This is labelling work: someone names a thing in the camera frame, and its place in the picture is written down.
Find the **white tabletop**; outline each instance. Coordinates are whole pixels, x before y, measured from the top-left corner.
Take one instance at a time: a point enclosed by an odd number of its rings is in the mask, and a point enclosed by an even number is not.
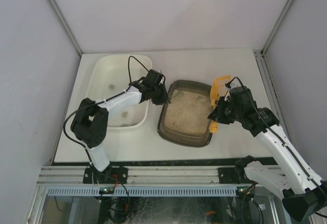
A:
[[[149,57],[154,69],[161,69],[167,90],[175,80],[192,80],[212,84],[216,77],[238,76],[251,89],[259,107],[270,108],[267,94],[250,48],[206,49],[190,51],[139,52]],[[86,90],[96,62],[110,54],[83,54],[67,114],[75,111]],[[134,129],[108,129],[102,142],[111,161],[222,159],[252,155],[271,157],[270,153],[238,122],[219,125],[209,145],[202,148],[180,146],[160,138],[157,124],[162,106],[150,103],[145,122]],[[82,146],[61,135],[54,162],[87,162]]]

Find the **black mounting bracket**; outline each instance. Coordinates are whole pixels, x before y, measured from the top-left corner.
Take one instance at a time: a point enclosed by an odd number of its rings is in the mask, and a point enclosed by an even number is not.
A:
[[[221,184],[241,184],[253,183],[245,176],[244,168],[251,162],[256,161],[252,156],[246,156],[235,162],[235,167],[218,168],[219,183]]]
[[[99,184],[115,184],[116,180],[112,179],[114,178],[115,175],[117,176],[118,181],[120,181],[123,184],[126,184],[128,178],[128,168],[122,166],[120,167],[110,166],[106,168],[103,172],[99,172],[94,167],[88,166],[84,171],[83,183],[97,184],[99,182]]]

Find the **glass panel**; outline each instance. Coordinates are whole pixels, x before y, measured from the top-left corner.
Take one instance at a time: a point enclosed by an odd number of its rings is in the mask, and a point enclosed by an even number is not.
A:
[[[298,223],[294,220],[286,221],[280,200],[275,199],[274,202],[279,223]],[[243,224],[242,199],[239,197],[131,197],[130,211],[126,213],[127,203],[126,197],[102,196],[99,199],[94,196],[47,196],[41,224]],[[274,223],[269,199],[260,195],[254,197],[254,202],[244,202],[244,222],[261,224],[260,210],[264,223]]]
[[[97,224],[100,203],[93,196],[47,196],[41,224]]]

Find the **gray plastic tray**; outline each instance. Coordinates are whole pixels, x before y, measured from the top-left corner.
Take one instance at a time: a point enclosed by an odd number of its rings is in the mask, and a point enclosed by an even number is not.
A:
[[[195,81],[178,80],[175,81],[168,91],[168,97],[172,98],[173,92],[189,91],[196,94],[210,97],[211,86]],[[157,131],[161,138],[183,146],[204,147],[210,143],[212,133],[209,131],[210,121],[208,120],[207,128],[202,135],[186,134],[179,131],[169,129],[165,126],[165,116],[169,104],[165,104],[162,108],[161,115],[158,122]]]

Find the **litter box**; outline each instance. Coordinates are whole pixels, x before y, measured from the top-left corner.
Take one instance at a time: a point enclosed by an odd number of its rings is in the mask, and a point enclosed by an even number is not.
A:
[[[183,146],[203,147],[210,143],[211,86],[178,80],[169,88],[171,103],[163,106],[157,131],[161,138]]]
[[[129,54],[109,55],[99,59],[86,92],[86,97],[91,100],[109,98],[122,92],[128,87],[128,58]],[[152,68],[148,57],[136,57],[147,69]],[[147,75],[147,71],[133,58],[130,60],[132,81]],[[131,129],[140,126],[146,119],[149,101],[130,106],[108,120],[108,129]]]

